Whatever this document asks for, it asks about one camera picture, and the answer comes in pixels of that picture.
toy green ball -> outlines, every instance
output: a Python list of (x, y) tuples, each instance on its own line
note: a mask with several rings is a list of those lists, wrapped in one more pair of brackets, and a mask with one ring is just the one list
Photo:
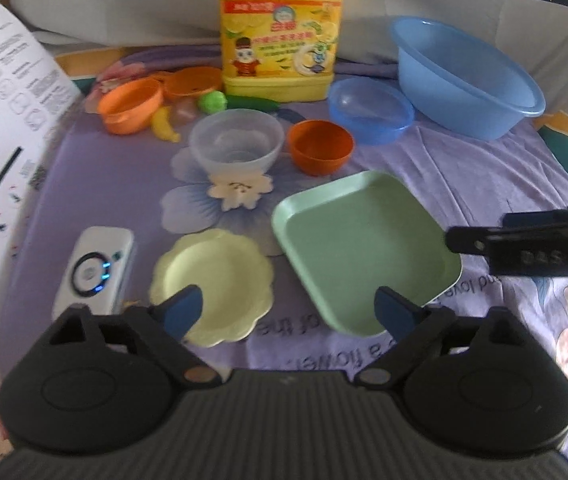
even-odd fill
[(219, 90), (204, 94), (198, 100), (198, 106), (205, 114), (216, 114), (226, 110), (226, 96)]

round button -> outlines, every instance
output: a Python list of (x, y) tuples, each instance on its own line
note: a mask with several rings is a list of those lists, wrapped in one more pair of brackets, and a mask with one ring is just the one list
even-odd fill
[(76, 261), (71, 272), (71, 288), (82, 298), (101, 292), (110, 278), (110, 262), (101, 253), (87, 253)]
[(86, 260), (77, 267), (73, 281), (79, 290), (93, 290), (102, 281), (102, 264), (99, 258)]

bottle label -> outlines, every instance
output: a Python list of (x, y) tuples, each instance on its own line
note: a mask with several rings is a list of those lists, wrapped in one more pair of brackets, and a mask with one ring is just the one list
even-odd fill
[(331, 75), (341, 12), (340, 2), (222, 0), (224, 75)]

white remote device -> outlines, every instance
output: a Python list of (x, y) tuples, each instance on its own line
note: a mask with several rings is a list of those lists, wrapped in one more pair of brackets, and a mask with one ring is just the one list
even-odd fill
[(89, 227), (75, 243), (53, 305), (53, 320), (74, 303), (98, 316), (118, 314), (120, 290), (131, 260), (133, 233), (120, 227)]

toy fruit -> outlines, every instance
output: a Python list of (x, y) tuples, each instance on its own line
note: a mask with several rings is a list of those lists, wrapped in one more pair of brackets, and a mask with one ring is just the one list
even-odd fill
[(192, 123), (198, 118), (200, 111), (192, 97), (184, 97), (176, 101), (171, 107), (169, 122), (173, 128)]
[(170, 106), (163, 106), (153, 114), (151, 118), (151, 130), (155, 137), (167, 142), (180, 142), (182, 136), (173, 130), (169, 123), (169, 114), (171, 113)]
[(280, 109), (280, 103), (264, 97), (244, 97), (239, 95), (226, 96), (226, 108), (246, 108), (270, 114)]
[(205, 114), (212, 115), (226, 110), (226, 96), (223, 92), (215, 90), (200, 96), (198, 99), (198, 107)]

